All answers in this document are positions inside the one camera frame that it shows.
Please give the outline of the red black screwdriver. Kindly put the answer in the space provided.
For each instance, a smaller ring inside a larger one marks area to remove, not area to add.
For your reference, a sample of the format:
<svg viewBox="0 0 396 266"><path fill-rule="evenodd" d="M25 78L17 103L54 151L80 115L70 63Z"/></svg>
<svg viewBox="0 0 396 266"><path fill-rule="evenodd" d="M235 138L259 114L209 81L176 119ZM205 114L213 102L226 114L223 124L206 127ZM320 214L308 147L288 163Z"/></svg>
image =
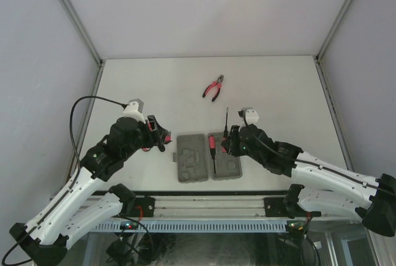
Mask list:
<svg viewBox="0 0 396 266"><path fill-rule="evenodd" d="M216 156L216 143L215 143L215 137L210 135L209 136L209 149L210 149L210 156L213 161L213 173L216 173L216 162L215 162L215 156Z"/></svg>
<svg viewBox="0 0 396 266"><path fill-rule="evenodd" d="M228 137L228 108L226 109L225 127L223 130L223 139L225 140L227 137Z"/></svg>

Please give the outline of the red utility knife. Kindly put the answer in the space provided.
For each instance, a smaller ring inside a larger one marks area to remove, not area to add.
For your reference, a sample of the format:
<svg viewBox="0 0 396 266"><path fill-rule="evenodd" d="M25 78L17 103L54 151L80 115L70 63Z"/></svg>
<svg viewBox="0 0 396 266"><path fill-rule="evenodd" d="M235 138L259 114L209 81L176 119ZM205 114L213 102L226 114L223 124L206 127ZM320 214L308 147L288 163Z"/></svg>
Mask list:
<svg viewBox="0 0 396 266"><path fill-rule="evenodd" d="M172 141L171 132L161 127L159 124L150 123L150 136L156 145L168 144Z"/></svg>

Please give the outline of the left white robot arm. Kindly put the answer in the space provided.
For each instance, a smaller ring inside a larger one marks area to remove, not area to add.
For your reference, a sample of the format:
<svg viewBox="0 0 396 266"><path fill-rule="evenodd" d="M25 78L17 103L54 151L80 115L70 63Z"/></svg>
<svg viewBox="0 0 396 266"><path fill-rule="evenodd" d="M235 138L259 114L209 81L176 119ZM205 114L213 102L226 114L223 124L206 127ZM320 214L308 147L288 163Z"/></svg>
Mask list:
<svg viewBox="0 0 396 266"><path fill-rule="evenodd" d="M58 265L96 225L111 217L133 214L136 195L125 185L117 184L84 211L79 210L82 204L135 152L153 147L164 152L170 142L170 131L161 127L153 115L144 121L119 118L109 134L86 152L80 169L52 201L27 223L14 224L10 235L36 265Z"/></svg>

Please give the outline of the grey plastic tool case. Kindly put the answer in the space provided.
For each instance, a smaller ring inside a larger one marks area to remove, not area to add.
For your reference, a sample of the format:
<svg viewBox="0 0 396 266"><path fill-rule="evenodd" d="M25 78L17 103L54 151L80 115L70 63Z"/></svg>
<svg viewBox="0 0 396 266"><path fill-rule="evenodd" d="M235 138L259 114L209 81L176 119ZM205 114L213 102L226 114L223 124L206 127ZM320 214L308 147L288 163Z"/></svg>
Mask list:
<svg viewBox="0 0 396 266"><path fill-rule="evenodd" d="M213 161L210 156L209 136L215 137L216 173L213 173ZM176 163L180 183L203 182L210 178L215 181L238 179L243 175L241 161L222 152L223 134L186 134L176 139L176 151L173 161Z"/></svg>

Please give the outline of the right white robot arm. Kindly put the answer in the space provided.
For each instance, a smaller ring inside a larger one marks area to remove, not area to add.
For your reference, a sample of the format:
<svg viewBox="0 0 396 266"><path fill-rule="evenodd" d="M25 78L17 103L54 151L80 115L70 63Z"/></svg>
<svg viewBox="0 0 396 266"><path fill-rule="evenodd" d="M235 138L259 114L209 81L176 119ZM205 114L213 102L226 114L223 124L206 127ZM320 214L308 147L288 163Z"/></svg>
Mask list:
<svg viewBox="0 0 396 266"><path fill-rule="evenodd" d="M368 230L395 236L395 178L367 176L328 164L300 147L273 141L253 124L232 126L222 147L234 157L247 156L292 184L285 211L292 217L305 212L329 213L359 220Z"/></svg>

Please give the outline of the red handled pliers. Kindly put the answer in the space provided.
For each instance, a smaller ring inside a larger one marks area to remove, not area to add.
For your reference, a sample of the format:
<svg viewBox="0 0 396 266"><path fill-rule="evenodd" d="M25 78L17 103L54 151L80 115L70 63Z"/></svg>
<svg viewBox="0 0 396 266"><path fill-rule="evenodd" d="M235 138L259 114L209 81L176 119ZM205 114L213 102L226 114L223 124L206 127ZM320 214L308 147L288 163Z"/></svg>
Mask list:
<svg viewBox="0 0 396 266"><path fill-rule="evenodd" d="M215 102L222 89L223 80L224 80L224 75L222 74L204 90L202 94L202 98L205 98L212 89L216 89L216 94L211 99L211 102Z"/></svg>

